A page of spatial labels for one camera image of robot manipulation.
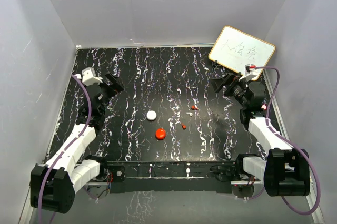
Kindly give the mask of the white earbud charging case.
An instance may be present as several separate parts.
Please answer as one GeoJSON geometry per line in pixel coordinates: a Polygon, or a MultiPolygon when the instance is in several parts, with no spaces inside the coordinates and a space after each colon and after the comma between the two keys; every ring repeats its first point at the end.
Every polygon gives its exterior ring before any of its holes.
{"type": "Polygon", "coordinates": [[[154,121],[157,118],[157,113],[155,111],[153,111],[153,110],[150,110],[150,111],[147,112],[146,118],[149,121],[154,121]]]}

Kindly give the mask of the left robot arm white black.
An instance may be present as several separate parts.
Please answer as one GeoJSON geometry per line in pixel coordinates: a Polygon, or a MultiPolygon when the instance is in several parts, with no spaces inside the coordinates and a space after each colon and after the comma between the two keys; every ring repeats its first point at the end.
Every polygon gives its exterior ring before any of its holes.
{"type": "Polygon", "coordinates": [[[90,143],[102,130],[107,106],[124,87],[111,73],[106,83],[88,67],[74,79],[82,88],[87,102],[78,111],[71,134],[54,156],[44,164],[36,164],[31,171],[30,205],[38,210],[67,213],[76,193],[93,178],[104,181],[108,177],[107,162],[89,155],[80,160],[90,143]]]}

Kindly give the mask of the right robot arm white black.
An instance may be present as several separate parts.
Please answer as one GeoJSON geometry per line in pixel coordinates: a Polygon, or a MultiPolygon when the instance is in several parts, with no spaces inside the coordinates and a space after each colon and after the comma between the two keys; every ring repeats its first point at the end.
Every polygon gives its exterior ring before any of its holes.
{"type": "Polygon", "coordinates": [[[280,138],[262,107],[265,86],[227,73],[210,81],[215,92],[224,89],[226,97],[234,97],[242,106],[240,121],[262,145],[266,160],[253,154],[240,154],[236,159],[235,175],[241,180],[254,176],[264,184],[269,196],[307,196],[310,192],[310,171],[304,149],[296,150],[280,138]]]}

